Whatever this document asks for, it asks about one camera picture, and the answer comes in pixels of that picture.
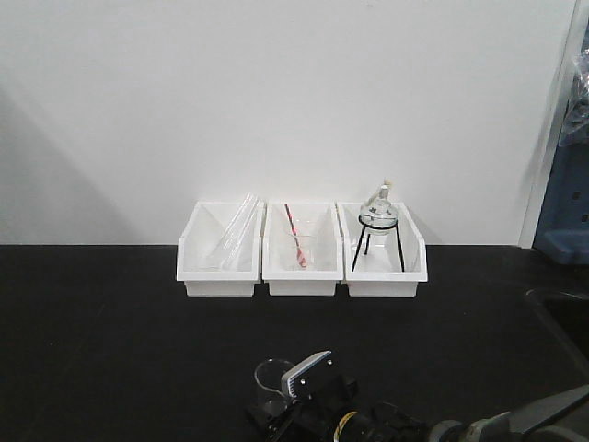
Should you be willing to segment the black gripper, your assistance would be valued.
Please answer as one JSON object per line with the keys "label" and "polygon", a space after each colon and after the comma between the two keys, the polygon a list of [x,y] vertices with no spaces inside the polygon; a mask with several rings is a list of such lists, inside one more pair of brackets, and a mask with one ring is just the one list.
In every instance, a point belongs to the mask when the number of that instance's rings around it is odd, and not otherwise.
{"label": "black gripper", "polygon": [[355,378],[336,374],[302,399],[251,403],[245,413],[263,441],[341,441],[344,429],[359,416],[353,402],[357,393]]}

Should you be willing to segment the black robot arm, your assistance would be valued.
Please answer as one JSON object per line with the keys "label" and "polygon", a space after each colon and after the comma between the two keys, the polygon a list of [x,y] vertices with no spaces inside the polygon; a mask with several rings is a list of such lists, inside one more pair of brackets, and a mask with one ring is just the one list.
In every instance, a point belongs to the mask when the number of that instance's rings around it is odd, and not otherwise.
{"label": "black robot arm", "polygon": [[354,379],[329,368],[285,374],[282,397],[246,413],[265,441],[585,441],[588,388],[566,390],[472,423],[428,425],[390,402],[357,409]]}

